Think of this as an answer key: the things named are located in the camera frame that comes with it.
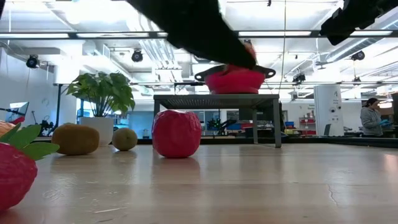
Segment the potted plant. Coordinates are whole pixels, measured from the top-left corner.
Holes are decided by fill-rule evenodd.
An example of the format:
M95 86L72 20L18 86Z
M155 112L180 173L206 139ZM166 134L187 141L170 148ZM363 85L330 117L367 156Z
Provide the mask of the potted plant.
M107 118L107 115L111 111L124 114L135 106L129 80L120 73L79 75L69 85L67 94L90 102L94 118L81 118L80 124L99 132L100 146L112 141L113 118Z

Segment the red bowl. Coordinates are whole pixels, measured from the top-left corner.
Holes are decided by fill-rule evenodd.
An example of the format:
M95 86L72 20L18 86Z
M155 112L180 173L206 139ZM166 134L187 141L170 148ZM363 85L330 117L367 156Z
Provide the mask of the red bowl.
M258 94L266 78L273 77L275 70L256 66L225 71L224 65L213 67L195 75L198 81L205 81L211 94L252 93Z

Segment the strawberry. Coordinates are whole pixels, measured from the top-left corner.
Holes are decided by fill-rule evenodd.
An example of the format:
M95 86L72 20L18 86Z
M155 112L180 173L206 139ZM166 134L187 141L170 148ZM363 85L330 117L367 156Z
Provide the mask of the strawberry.
M17 205L30 190L36 176L36 160L56 152L56 144L35 142L40 125L17 131L21 124L0 137L0 212Z

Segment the plush kiwi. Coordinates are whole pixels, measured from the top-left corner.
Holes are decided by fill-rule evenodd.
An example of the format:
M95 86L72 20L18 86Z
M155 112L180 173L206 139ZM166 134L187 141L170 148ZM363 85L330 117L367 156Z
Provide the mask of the plush kiwi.
M54 131L51 142L60 146L57 153L79 156L97 150L100 134L94 128L87 126L64 124Z
M129 128L119 128L113 133L112 144L120 151L128 151L137 145L137 134Z

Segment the green plant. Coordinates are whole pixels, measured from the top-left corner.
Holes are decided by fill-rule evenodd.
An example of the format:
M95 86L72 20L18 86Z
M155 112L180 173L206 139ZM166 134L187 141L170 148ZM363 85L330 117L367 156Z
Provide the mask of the green plant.
M79 75L68 87L67 94L94 104L93 114L105 117L109 110L127 112L135 102L129 80L120 73Z
M35 161L43 159L44 156L55 153L59 149L60 146L57 144L47 142L31 143L39 135L41 125L36 124L28 126L18 131L20 126L20 123L17 124L10 131L1 136L0 144L6 143Z

